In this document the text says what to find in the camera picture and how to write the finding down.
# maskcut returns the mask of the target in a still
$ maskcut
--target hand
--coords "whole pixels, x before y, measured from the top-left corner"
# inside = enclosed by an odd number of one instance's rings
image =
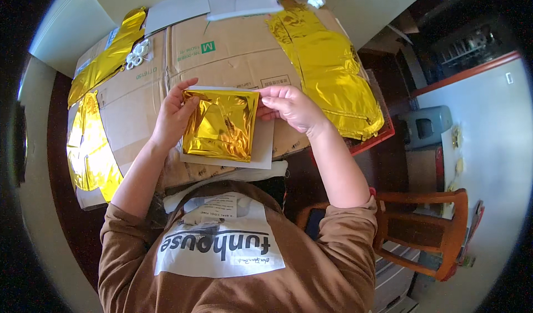
[[[267,87],[259,92],[261,99],[257,117],[263,120],[280,117],[308,137],[318,136],[324,127],[331,124],[311,98],[291,85]]]
[[[191,78],[179,83],[169,91],[169,94],[161,104],[161,109],[157,115],[156,128],[150,137],[150,141],[164,153],[168,153],[171,148],[176,146],[185,132],[189,117],[200,102],[198,97],[192,97],[183,106],[181,105],[183,103],[182,91],[197,82],[197,78]]]

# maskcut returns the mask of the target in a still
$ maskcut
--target brown long-sleeve shirt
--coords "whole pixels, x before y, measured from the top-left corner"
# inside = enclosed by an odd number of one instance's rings
[[[109,205],[98,282],[106,312],[371,308],[373,197],[358,208],[329,206],[316,242],[247,183],[214,183],[183,201],[162,233]]]

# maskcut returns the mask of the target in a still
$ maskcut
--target deflated foil balloon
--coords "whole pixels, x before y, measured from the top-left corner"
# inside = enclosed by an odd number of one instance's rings
[[[356,51],[343,34],[327,30],[307,6],[283,0],[267,21],[307,94],[342,136],[366,140],[385,123],[368,83],[357,75]]]
[[[109,48],[91,61],[72,81],[68,95],[68,107],[80,100],[92,88],[109,80],[125,63],[133,43],[144,37],[140,30],[146,17],[145,8],[134,9],[124,17],[124,21]]]
[[[100,189],[110,202],[123,177],[105,136],[97,92],[87,93],[79,107],[67,142],[72,182],[82,190]]]
[[[183,134],[183,153],[250,163],[259,93],[185,90],[200,103]]]

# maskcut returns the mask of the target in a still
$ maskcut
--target person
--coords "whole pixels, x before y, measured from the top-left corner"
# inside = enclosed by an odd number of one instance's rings
[[[163,232],[150,229],[145,217],[165,158],[199,103],[182,103],[182,90],[197,81],[170,90],[108,206],[98,281],[104,311],[368,312],[376,203],[337,129],[295,87],[260,90],[257,117],[281,118],[309,137],[331,204],[316,241],[264,191],[234,181],[191,192]]]

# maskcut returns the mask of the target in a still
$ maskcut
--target white printed graphic on shirt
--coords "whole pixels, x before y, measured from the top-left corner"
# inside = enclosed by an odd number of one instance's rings
[[[264,208],[240,193],[190,199],[159,244],[154,275],[221,278],[285,268]]]

